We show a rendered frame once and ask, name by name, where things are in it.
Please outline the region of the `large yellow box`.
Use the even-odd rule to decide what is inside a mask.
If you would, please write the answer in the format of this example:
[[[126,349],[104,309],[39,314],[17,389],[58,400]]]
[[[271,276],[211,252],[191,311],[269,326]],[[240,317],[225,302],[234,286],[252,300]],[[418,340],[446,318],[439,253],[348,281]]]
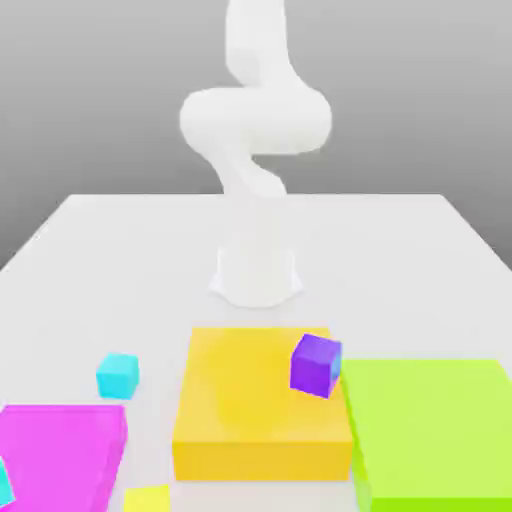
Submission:
[[[344,482],[353,438],[343,391],[291,388],[304,327],[195,327],[172,434],[181,482]]]

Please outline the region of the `small yellow cube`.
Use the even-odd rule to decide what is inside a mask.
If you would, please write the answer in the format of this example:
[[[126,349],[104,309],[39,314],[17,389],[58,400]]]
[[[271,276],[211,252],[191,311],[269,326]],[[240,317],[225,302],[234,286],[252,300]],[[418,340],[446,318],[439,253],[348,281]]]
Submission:
[[[169,486],[126,489],[123,512],[171,512]]]

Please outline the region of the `large magenta box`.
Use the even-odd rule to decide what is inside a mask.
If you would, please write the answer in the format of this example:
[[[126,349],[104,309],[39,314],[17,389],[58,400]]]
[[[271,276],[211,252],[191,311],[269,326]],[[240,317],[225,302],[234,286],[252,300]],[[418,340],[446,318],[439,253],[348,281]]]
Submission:
[[[15,500],[0,512],[107,512],[128,437],[120,405],[8,405],[0,458]]]

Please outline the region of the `small purple cube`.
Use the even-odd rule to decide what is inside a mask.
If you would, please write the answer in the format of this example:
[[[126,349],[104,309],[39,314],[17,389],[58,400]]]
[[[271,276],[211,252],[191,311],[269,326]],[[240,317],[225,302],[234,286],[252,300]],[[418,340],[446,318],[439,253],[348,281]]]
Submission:
[[[290,387],[329,399],[340,376],[342,343],[305,333],[291,355]]]

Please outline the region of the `small cyan cube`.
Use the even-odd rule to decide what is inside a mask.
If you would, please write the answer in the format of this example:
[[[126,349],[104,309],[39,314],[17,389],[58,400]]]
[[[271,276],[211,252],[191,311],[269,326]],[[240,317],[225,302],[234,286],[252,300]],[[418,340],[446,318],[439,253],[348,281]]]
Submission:
[[[98,393],[102,398],[130,400],[139,383],[136,355],[109,353],[96,370]]]

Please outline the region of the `small teal cube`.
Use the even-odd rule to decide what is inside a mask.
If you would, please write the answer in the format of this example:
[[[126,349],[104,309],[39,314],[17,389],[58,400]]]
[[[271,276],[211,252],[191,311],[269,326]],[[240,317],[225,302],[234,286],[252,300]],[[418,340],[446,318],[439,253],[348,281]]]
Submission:
[[[7,469],[0,457],[0,509],[16,500]]]

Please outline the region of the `large lime green box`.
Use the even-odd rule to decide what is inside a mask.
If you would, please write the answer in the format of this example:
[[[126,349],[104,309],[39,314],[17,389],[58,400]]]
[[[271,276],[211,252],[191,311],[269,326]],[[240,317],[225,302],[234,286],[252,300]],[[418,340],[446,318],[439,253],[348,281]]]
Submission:
[[[512,380],[493,359],[347,359],[359,512],[512,512]]]

